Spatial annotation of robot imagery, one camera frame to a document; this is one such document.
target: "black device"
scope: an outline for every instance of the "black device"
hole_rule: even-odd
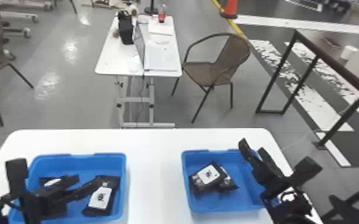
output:
[[[1,210],[7,204],[22,212],[25,224],[41,224],[42,219],[59,217],[67,211],[67,203],[81,200],[98,189],[103,180],[100,176],[83,184],[81,187],[67,191],[67,188],[78,183],[78,175],[62,176],[49,185],[28,191],[25,179],[28,177],[27,163],[24,158],[5,163],[10,193],[0,198],[0,224],[7,223]],[[18,199],[19,206],[12,203]]]
[[[215,189],[226,177],[220,166],[212,162],[189,176],[190,189],[194,195],[199,195]]]
[[[112,212],[120,177],[104,175],[98,177],[102,179],[103,183],[91,195],[87,207],[82,211],[84,216],[108,216]]]
[[[217,185],[217,190],[219,192],[228,192],[238,189],[239,187],[235,184],[233,178],[227,173],[223,166],[220,166],[220,169],[227,175],[221,183]]]
[[[300,190],[301,185],[322,171],[322,167],[310,157],[305,157],[295,166],[294,173],[286,177],[264,148],[258,150],[260,158],[252,151],[245,139],[239,142],[242,157],[252,166],[252,174],[265,190],[260,198],[275,224],[314,223],[306,218],[311,216],[311,204]]]
[[[118,12],[118,30],[123,44],[129,45],[134,43],[132,41],[132,32],[134,31],[132,15],[126,10],[120,10]]]

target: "laptop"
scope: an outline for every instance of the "laptop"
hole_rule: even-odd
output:
[[[177,71],[175,50],[170,44],[145,44],[139,24],[135,28],[134,44],[137,48],[144,70]]]

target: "black bag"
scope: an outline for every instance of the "black bag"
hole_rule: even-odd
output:
[[[132,32],[134,26],[132,25],[132,16],[125,10],[118,12],[118,30],[123,44],[134,44],[132,41]]]

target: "paper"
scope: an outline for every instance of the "paper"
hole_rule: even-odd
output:
[[[157,17],[152,17],[148,24],[149,33],[156,33],[161,35],[173,35],[174,23],[172,17],[166,17],[164,23],[159,23]]]

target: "orange traffic cone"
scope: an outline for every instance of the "orange traffic cone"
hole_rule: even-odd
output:
[[[237,18],[237,4],[238,0],[227,0],[224,12],[220,12],[220,15],[224,18]]]

